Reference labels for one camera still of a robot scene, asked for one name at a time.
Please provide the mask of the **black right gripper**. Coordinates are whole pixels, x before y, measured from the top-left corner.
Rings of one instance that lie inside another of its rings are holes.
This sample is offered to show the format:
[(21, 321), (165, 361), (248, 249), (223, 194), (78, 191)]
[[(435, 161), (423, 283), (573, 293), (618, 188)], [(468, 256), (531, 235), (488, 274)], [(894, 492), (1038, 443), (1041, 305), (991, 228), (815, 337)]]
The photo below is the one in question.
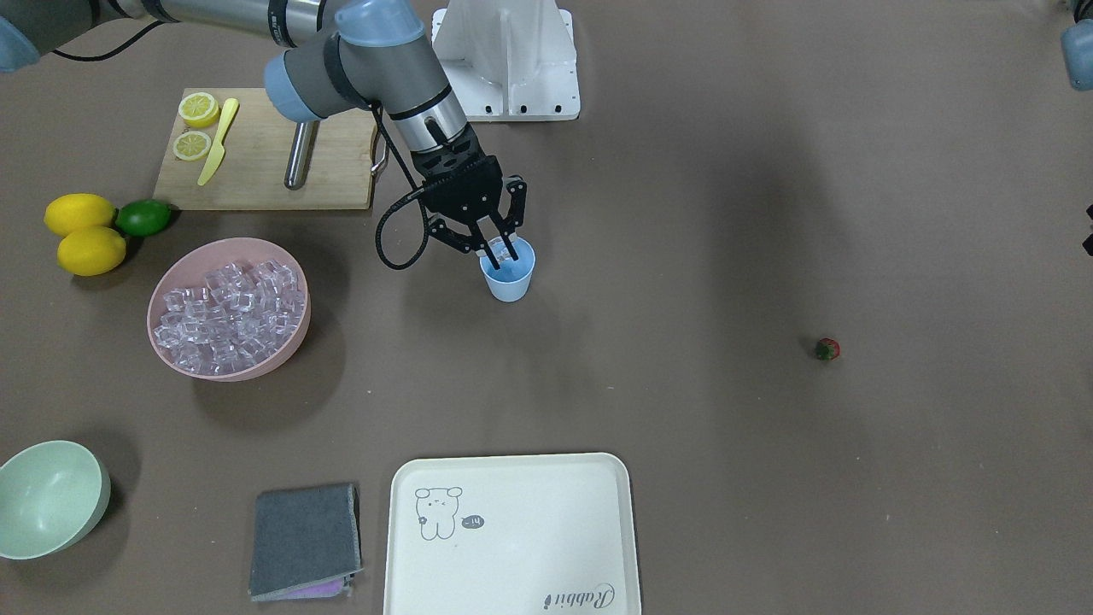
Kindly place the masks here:
[(457, 137), (448, 145), (413, 152), (411, 159), (424, 179), (424, 205), (434, 213), (427, 218), (430, 240), (444, 243), (462, 255), (477, 253), (481, 243), (475, 233), (454, 230), (453, 221), (474, 225), (487, 218), (504, 238), (514, 261), (520, 260), (514, 238), (522, 227), (528, 191), (522, 176), (503, 178), (500, 161), (485, 153), (477, 137)]

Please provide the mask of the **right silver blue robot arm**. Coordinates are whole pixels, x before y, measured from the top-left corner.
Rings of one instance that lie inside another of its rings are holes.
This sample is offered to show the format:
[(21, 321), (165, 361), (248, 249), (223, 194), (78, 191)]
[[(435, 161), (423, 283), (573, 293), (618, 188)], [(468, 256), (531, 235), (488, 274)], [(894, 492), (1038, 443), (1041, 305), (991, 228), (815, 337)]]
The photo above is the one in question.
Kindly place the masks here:
[(393, 205), (418, 202), (425, 236), (487, 258), (522, 253), (526, 185), (487, 155), (442, 70), (423, 22), (406, 1), (4, 1), (3, 71), (32, 66), (102, 23), (152, 17), (269, 36), (283, 51), (266, 66), (266, 94), (293, 122), (353, 108), (388, 116), (422, 184)]

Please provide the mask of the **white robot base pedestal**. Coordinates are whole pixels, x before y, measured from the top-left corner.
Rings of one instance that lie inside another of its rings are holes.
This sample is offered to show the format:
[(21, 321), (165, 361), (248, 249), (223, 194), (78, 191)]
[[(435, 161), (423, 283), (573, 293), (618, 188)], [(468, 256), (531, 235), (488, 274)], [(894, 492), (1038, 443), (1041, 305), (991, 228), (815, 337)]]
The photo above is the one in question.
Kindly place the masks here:
[(430, 24), (433, 50), (468, 121), (579, 117), (571, 11), (554, 1), (450, 1)]

